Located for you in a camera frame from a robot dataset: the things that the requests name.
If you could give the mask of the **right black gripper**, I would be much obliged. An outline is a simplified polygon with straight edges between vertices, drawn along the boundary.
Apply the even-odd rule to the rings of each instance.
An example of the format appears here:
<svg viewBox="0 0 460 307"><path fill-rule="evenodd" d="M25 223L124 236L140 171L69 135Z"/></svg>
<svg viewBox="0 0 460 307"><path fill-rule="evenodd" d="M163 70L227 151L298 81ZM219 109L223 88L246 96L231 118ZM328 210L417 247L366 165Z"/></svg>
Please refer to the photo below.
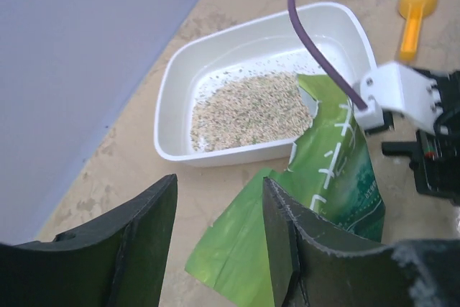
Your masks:
<svg viewBox="0 0 460 307"><path fill-rule="evenodd" d="M419 73L437 82L434 90L441 100L435 103L442 110L434 124L435 134L416 132L418 151L410 163L415 187L422 195L443 198L459 205L459 71L451 73L418 69Z"/></svg>

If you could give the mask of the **black bag clip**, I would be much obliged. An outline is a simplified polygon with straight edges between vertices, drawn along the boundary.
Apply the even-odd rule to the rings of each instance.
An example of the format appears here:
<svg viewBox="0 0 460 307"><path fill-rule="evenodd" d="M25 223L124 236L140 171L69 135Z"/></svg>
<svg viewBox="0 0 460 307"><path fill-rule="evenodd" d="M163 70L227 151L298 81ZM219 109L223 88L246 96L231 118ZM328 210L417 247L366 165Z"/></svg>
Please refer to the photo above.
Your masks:
<svg viewBox="0 0 460 307"><path fill-rule="evenodd" d="M388 157L412 158L417 150L417 142L383 142L382 154Z"/></svg>

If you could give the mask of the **green litter bag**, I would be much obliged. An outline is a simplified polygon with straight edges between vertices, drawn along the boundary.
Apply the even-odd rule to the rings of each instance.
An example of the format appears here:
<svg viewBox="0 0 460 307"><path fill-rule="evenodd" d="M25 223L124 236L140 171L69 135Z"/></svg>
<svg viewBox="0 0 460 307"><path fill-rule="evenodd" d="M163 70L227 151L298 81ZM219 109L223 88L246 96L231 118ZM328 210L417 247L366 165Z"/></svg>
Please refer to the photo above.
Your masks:
<svg viewBox="0 0 460 307"><path fill-rule="evenodd" d="M238 306L274 303L262 215L266 177L345 230L375 242L382 238L385 204L348 98L325 75L299 75L298 85L318 111L293 144L287 169L260 170L206 230L185 266Z"/></svg>

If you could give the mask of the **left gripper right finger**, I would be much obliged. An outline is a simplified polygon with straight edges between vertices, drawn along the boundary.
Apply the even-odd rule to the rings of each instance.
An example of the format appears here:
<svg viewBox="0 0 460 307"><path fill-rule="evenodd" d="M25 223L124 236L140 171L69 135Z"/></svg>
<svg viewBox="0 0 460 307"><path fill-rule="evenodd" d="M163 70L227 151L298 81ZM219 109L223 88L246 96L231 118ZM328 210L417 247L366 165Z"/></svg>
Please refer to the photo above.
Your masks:
<svg viewBox="0 0 460 307"><path fill-rule="evenodd" d="M276 306L458 306L459 241L362 238L263 180L263 219Z"/></svg>

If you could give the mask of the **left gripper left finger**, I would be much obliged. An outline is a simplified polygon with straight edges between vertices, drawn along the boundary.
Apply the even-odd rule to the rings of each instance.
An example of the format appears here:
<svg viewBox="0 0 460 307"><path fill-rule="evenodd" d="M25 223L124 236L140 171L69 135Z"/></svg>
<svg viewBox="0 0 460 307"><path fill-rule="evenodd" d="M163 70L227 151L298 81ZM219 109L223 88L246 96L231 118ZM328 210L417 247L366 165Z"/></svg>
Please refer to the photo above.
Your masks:
<svg viewBox="0 0 460 307"><path fill-rule="evenodd" d="M2 306L158 306L178 201L166 175L51 242L1 245Z"/></svg>

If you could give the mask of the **yellow plastic scoop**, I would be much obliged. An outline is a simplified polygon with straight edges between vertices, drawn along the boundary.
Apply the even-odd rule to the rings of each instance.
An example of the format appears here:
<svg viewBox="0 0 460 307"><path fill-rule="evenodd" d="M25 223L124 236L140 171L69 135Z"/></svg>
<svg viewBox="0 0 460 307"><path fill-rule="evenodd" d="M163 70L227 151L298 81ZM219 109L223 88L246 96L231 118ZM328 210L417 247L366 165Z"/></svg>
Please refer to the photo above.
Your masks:
<svg viewBox="0 0 460 307"><path fill-rule="evenodd" d="M401 61L408 62L415 58L423 19L436 10L437 3L438 0L399 0L398 11L405 19L398 53Z"/></svg>

